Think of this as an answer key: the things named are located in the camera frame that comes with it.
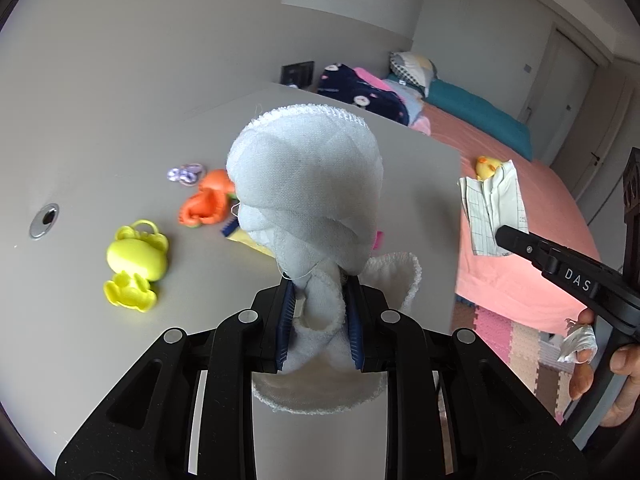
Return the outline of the right hand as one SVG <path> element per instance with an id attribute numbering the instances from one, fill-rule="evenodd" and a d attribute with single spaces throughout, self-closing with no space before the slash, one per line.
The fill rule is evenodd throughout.
<path id="1" fill-rule="evenodd" d="M 568 386 L 568 394 L 572 400 L 579 399 L 593 383 L 593 370 L 588 363 L 592 355 L 593 351 L 590 349 L 582 349 L 576 353 L 577 362 Z M 623 376 L 625 383 L 600 422 L 600 426 L 604 428 L 620 426 L 634 411 L 640 392 L 639 347 L 628 344 L 619 348 L 610 359 L 610 370 L 618 376 Z"/>

